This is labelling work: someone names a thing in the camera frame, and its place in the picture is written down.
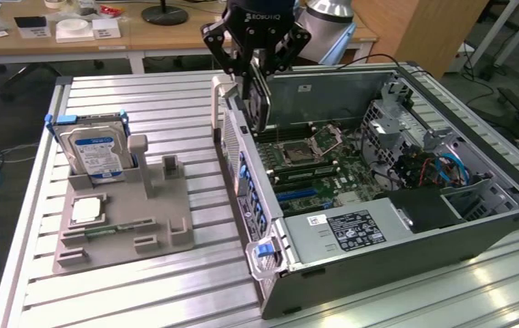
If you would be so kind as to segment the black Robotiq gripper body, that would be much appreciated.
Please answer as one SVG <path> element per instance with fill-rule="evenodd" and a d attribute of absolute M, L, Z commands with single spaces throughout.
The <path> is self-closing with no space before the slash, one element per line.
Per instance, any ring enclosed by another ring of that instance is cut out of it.
<path fill-rule="evenodd" d="M 227 1 L 222 21 L 239 52 L 274 49 L 294 23 L 294 1 Z"/>

